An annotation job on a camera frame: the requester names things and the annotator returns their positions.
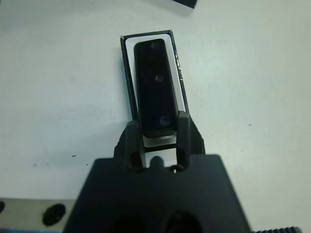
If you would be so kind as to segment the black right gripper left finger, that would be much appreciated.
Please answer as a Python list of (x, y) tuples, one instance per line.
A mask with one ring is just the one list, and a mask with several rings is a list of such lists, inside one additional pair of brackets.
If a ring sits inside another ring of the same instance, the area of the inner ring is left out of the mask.
[(114, 158), (122, 159), (128, 170), (146, 168), (145, 146), (139, 122), (128, 122), (114, 148)]

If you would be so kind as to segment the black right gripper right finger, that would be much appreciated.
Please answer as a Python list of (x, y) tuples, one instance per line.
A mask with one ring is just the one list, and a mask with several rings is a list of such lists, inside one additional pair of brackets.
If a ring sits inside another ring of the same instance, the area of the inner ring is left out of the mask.
[(192, 155), (206, 153), (204, 140), (188, 112), (179, 111), (176, 132), (177, 164), (186, 169)]

